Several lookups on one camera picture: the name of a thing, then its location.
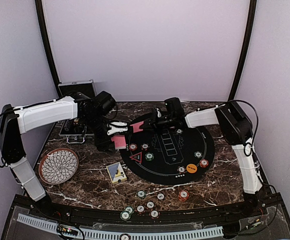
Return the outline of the red-backed card deck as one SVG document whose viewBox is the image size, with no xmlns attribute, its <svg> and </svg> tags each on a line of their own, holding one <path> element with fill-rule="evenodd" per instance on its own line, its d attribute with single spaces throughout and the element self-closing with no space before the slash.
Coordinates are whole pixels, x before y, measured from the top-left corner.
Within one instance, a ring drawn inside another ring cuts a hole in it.
<svg viewBox="0 0 290 240">
<path fill-rule="evenodd" d="M 111 138 L 116 150 L 126 149 L 127 143 L 124 135 L 115 135 Z"/>
</svg>

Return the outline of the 100 chips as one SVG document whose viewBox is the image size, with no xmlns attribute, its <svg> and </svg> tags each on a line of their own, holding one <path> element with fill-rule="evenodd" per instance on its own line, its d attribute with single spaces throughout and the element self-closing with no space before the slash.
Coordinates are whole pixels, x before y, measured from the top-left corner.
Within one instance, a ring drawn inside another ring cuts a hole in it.
<svg viewBox="0 0 290 240">
<path fill-rule="evenodd" d="M 143 143 L 143 144 L 141 145 L 141 149 L 142 149 L 143 151 L 147 151 L 147 150 L 149 149 L 149 145 L 148 145 L 147 143 Z"/>
<path fill-rule="evenodd" d="M 186 168 L 184 166 L 179 166 L 177 171 L 179 174 L 184 174 L 186 172 Z"/>
</svg>

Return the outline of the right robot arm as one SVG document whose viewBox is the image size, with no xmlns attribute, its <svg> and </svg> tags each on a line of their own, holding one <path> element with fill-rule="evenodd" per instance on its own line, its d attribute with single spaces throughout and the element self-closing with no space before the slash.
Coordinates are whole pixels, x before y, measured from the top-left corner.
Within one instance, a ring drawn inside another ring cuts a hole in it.
<svg viewBox="0 0 290 240">
<path fill-rule="evenodd" d="M 253 124 L 238 104 L 230 100 L 220 105 L 185 113 L 177 97 L 165 100 L 167 112 L 159 108 L 153 110 L 139 126 L 141 130 L 161 131 L 169 128 L 184 129 L 209 125 L 219 125 L 226 142 L 231 145 L 242 174 L 243 190 L 246 194 L 256 194 L 263 186 L 259 167 L 253 158 L 255 153 Z"/>
</svg>

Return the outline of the red 5 chip stack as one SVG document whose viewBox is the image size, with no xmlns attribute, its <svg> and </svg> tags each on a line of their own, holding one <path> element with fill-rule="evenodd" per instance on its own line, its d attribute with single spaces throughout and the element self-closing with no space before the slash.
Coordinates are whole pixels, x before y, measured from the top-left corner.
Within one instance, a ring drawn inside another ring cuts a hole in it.
<svg viewBox="0 0 290 240">
<path fill-rule="evenodd" d="M 189 192 L 187 190 L 182 190 L 178 194 L 178 199 L 181 202 L 184 202 L 184 201 L 186 201 L 189 198 L 189 196 L 190 196 L 190 194 L 189 194 Z"/>
</svg>

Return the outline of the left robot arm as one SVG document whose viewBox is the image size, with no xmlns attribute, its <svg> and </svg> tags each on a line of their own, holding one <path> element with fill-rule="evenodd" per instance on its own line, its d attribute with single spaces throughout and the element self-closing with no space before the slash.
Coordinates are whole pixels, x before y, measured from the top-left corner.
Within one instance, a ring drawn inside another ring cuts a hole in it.
<svg viewBox="0 0 290 240">
<path fill-rule="evenodd" d="M 94 134 L 94 144 L 100 152 L 115 149 L 108 135 L 106 115 L 116 107 L 116 101 L 102 91 L 94 98 L 77 92 L 58 100 L 13 108 L 5 105 L 0 116 L 0 151 L 29 197 L 36 202 L 36 210 L 45 218 L 52 218 L 55 206 L 37 178 L 24 150 L 21 135 L 30 130 L 63 120 L 79 118 Z"/>
</svg>

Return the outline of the black orange 100 chip stack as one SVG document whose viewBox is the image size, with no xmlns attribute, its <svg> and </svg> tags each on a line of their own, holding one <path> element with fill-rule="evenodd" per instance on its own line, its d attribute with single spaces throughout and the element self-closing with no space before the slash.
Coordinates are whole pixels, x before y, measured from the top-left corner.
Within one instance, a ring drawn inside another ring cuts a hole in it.
<svg viewBox="0 0 290 240">
<path fill-rule="evenodd" d="M 165 195 L 164 195 L 163 193 L 158 193 L 156 197 L 157 197 L 157 199 L 160 200 L 160 201 L 162 201 L 162 200 L 165 199 Z"/>
</svg>

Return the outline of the red triangle all-in marker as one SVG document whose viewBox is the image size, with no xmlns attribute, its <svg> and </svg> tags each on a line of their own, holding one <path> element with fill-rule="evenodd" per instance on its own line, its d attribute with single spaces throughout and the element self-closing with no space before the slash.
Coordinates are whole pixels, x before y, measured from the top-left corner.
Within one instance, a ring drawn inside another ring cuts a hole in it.
<svg viewBox="0 0 290 240">
<path fill-rule="evenodd" d="M 134 161 L 136 161 L 136 162 L 141 164 L 142 163 L 142 152 L 136 153 L 136 154 L 130 156 L 129 158 L 131 160 L 134 160 Z"/>
</svg>

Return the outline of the orange big blind button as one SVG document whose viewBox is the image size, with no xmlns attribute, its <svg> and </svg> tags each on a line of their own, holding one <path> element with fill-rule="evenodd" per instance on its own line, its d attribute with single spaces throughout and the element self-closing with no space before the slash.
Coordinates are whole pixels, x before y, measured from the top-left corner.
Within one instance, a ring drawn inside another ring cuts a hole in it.
<svg viewBox="0 0 290 240">
<path fill-rule="evenodd" d="M 193 163 L 190 163 L 186 166 L 186 171 L 190 174 L 196 173 L 197 170 L 198 170 L 198 167 Z"/>
</svg>

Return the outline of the red 5 chips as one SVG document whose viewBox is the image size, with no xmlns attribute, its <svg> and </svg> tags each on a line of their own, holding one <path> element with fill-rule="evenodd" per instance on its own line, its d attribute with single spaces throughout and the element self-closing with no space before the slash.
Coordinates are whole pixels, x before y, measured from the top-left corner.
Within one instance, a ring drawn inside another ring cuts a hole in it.
<svg viewBox="0 0 290 240">
<path fill-rule="evenodd" d="M 131 143 L 129 146 L 128 146 L 128 149 L 130 150 L 130 151 L 135 151 L 135 150 L 137 150 L 137 148 L 138 148 L 138 146 L 137 146 L 137 144 L 135 144 L 135 143 Z"/>
<path fill-rule="evenodd" d="M 206 159 L 202 159 L 200 160 L 199 165 L 201 168 L 207 168 L 209 166 L 209 161 Z"/>
</svg>

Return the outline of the dealt card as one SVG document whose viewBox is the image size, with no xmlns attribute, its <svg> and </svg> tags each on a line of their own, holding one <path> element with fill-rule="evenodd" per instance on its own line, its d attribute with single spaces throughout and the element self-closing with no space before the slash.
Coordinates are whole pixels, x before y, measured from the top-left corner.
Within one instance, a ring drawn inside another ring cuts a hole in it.
<svg viewBox="0 0 290 240">
<path fill-rule="evenodd" d="M 132 127 L 132 132 L 133 133 L 138 133 L 138 132 L 142 132 L 143 129 L 141 128 L 141 126 L 144 124 L 144 121 L 139 121 L 136 123 L 131 124 L 130 126 Z"/>
</svg>

